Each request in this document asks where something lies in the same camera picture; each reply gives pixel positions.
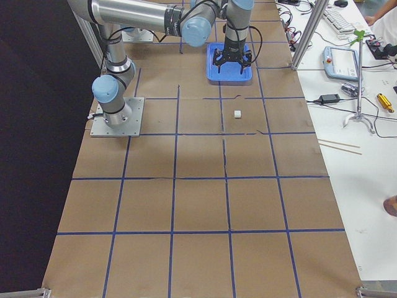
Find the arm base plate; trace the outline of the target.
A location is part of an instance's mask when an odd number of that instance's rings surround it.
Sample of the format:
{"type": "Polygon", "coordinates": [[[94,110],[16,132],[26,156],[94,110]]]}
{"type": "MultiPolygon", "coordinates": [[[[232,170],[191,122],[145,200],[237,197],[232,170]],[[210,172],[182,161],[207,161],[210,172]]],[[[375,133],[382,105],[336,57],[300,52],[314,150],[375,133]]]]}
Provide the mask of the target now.
{"type": "Polygon", "coordinates": [[[125,97],[124,108],[116,114],[106,114],[100,104],[91,127],[92,137],[139,137],[145,99],[143,97],[125,97]]]}
{"type": "Polygon", "coordinates": [[[153,34],[149,30],[132,28],[122,32],[125,43],[152,43],[153,34]]]}

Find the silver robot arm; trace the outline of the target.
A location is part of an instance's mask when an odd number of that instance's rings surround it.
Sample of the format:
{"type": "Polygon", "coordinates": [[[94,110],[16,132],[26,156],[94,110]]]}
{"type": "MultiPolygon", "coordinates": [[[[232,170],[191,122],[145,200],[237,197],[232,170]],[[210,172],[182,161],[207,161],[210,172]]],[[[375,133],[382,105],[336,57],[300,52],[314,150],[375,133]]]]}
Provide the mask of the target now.
{"type": "Polygon", "coordinates": [[[140,73],[155,99],[175,78],[187,47],[203,53],[211,82],[240,84],[254,61],[246,45],[253,1],[192,1],[189,7],[149,1],[70,1],[71,10],[97,28],[103,45],[100,75],[92,83],[97,111],[89,115],[97,137],[137,136],[145,98],[140,73]]]}

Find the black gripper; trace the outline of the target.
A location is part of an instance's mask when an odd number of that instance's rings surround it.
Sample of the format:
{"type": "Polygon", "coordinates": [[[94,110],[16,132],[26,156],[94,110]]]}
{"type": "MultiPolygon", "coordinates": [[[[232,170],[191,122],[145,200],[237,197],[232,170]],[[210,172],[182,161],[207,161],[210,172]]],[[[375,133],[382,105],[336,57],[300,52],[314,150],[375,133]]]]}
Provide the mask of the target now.
{"type": "Polygon", "coordinates": [[[216,48],[213,53],[212,65],[216,66],[218,73],[222,64],[226,62],[238,62],[241,66],[240,74],[243,73],[246,67],[250,67],[252,63],[252,52],[250,50],[244,51],[245,40],[234,41],[225,40],[222,50],[216,48]]]}

